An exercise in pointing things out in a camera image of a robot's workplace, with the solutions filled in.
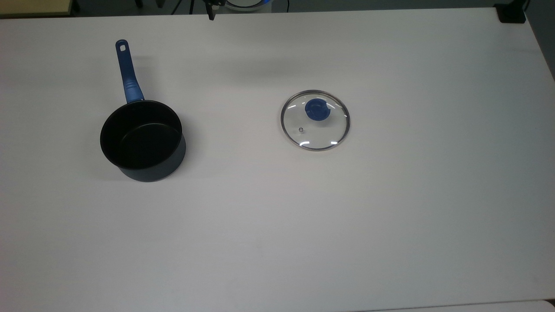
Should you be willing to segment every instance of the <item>cable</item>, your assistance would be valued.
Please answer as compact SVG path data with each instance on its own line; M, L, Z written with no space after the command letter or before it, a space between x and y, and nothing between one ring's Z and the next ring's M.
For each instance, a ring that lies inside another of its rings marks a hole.
M181 4L181 1L182 1L182 0L179 0L179 1L177 2L177 5L175 6L174 10L171 12L171 15L173 15L173 14L175 13L175 11L177 11L177 7L179 7L179 5Z

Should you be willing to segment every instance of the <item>floor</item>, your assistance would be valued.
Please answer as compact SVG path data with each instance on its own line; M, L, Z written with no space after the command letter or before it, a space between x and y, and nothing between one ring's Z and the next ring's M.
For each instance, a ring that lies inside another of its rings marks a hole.
M143 0L138 8L134 0L77 0L80 12L75 16L136 16L188 14L191 0L166 0L158 8L155 0ZM358 11L382 9L492 7L508 0L289 0L289 12ZM285 12L287 0L274 0L271 11ZM206 14L204 3L196 0L193 14ZM546 62L555 78L555 0L531 0L526 12Z

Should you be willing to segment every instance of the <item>black saucepan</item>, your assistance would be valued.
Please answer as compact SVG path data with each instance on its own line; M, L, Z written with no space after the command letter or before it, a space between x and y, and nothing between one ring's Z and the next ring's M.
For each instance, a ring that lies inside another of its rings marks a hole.
M135 77L129 44L115 44L127 104L104 123L100 146L108 160L128 177L153 182L169 176L185 156L185 138L175 112L145 100Z

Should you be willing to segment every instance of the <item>blue handle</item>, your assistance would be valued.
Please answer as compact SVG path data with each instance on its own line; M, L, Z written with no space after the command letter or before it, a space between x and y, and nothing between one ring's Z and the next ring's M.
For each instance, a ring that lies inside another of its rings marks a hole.
M305 112L310 119L320 122L330 116L331 109L326 101L316 98L307 102Z
M143 92L140 90L139 83L135 77L129 43L123 39L118 40L115 43L115 50L118 52L119 70L122 73L125 100L127 100L127 103L144 100Z

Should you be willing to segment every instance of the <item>lid rim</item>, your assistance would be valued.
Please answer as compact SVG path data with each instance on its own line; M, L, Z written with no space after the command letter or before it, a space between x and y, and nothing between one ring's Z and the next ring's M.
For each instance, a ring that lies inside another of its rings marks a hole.
M289 133L287 133L287 130L285 129L285 124L283 121L284 115L285 115L285 111L287 110L287 107L289 106L289 104L291 102L293 102L294 100L300 98L303 95L306 94L312 94L312 93L320 93L323 94L331 99L333 99L340 107L341 109L345 112L346 115L346 125L345 125L345 131L343 133L343 136L341 136L341 138L337 141L337 144L333 144L331 146L328 147L324 147L324 148L312 148L312 147L307 147L307 146L303 146L303 145L299 145L297 143L297 141L295 141L290 135ZM313 152L323 152L325 150L330 150L336 146L338 146L339 144L341 144L341 142L343 142L343 140L345 139L345 137L347 136L347 134L349 133L349 130L351 129L351 114L349 114L349 111L347 110L347 107L345 106L345 104L343 104L343 102L341 100L339 100L336 96L334 96L333 94L326 92L326 91L322 91L322 90L316 90L316 89L311 89L311 90L305 90L305 91L301 91L298 92L296 94L294 94L292 97L290 97L285 104L283 105L283 108L281 109L281 115L280 115L280 123L281 123L281 129L283 130L283 132L285 133L285 135L287 136L287 138L289 138L289 140L291 142L293 142L294 145L296 145L297 147L300 147L302 149L306 149L306 150L310 150Z

